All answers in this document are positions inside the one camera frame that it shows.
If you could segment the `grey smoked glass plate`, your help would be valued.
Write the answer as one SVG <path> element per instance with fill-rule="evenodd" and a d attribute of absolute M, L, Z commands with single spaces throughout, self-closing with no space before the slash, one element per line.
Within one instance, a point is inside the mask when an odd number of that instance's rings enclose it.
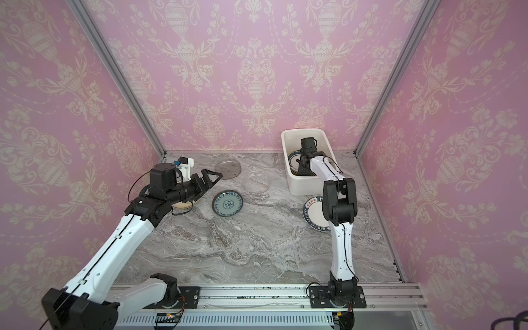
<path fill-rule="evenodd" d="M 231 180 L 241 174 L 241 164 L 236 159 L 224 159 L 216 163 L 214 170 L 222 174 L 223 180 Z"/>

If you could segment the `blue floral patterned plate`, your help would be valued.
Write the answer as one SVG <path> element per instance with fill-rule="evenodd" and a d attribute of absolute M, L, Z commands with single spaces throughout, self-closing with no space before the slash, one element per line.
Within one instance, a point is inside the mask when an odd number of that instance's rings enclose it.
<path fill-rule="evenodd" d="M 242 195 L 234 190 L 219 192 L 212 201 L 212 208 L 220 217 L 232 217 L 243 208 Z"/>

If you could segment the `white plate green lettered rim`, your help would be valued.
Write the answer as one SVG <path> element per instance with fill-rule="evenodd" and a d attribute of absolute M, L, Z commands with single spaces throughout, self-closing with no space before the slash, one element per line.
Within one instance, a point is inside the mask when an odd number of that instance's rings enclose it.
<path fill-rule="evenodd" d="M 323 197 L 316 196 L 308 199 L 302 209 L 305 222 L 312 229 L 319 232 L 329 232 L 329 223 L 323 215 Z"/>

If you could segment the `white plate green red rim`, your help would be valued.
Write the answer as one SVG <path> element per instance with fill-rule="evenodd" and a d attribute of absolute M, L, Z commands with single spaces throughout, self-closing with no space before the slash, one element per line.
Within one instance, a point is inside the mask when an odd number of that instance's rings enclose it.
<path fill-rule="evenodd" d="M 287 163 L 289 165 L 290 172 L 293 175 L 295 175 L 295 176 L 298 176 L 298 166 L 299 166 L 300 159 L 301 159 L 301 150 L 300 149 L 291 152 L 287 156 Z"/>

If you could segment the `cream plate with willow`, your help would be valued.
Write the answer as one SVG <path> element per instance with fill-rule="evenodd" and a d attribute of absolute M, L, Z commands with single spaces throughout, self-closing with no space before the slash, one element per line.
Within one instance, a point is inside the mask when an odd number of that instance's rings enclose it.
<path fill-rule="evenodd" d="M 177 210 L 188 210 L 192 208 L 194 205 L 194 202 L 178 202 L 174 203 L 172 207 Z"/>

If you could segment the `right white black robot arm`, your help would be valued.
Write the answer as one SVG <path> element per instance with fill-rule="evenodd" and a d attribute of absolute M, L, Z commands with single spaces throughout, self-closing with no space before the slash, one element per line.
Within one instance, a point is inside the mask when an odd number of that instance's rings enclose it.
<path fill-rule="evenodd" d="M 359 282 L 352 253 L 353 223 L 358 215 L 356 181 L 346 177 L 334 159 L 317 146 L 314 137 L 301 140 L 298 174 L 316 176 L 322 182 L 322 213 L 332 243 L 329 296 L 333 304 L 343 306 L 352 302 Z"/>

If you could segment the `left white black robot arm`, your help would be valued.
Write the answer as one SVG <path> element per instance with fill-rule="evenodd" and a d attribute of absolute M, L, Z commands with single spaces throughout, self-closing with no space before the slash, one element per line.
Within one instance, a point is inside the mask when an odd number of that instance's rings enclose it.
<path fill-rule="evenodd" d="M 44 323 L 52 329 L 113 329 L 149 305 L 185 310 L 186 298 L 177 279 L 167 274 L 156 273 L 112 298 L 108 294 L 141 243 L 174 213 L 173 205 L 200 199 L 223 175 L 204 169 L 184 180 L 182 171 L 171 163 L 159 163 L 147 175 L 148 185 L 130 201 L 99 251 L 63 288 L 51 288 L 42 298 Z"/>

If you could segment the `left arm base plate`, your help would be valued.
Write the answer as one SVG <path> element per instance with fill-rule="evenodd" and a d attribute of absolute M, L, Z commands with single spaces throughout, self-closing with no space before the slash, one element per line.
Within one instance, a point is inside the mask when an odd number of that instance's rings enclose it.
<path fill-rule="evenodd" d="M 196 286 L 170 289 L 161 305 L 166 309 L 196 309 L 200 291 L 201 287 Z"/>

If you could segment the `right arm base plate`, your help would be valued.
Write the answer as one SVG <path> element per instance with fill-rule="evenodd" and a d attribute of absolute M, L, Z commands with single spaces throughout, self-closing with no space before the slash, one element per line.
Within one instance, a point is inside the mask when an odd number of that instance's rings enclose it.
<path fill-rule="evenodd" d="M 330 290 L 327 286 L 311 286 L 308 288 L 308 298 L 312 309 L 365 309 L 367 301 L 363 288 L 358 286 L 352 298 L 347 298 L 345 302 L 335 302 L 331 300 Z"/>

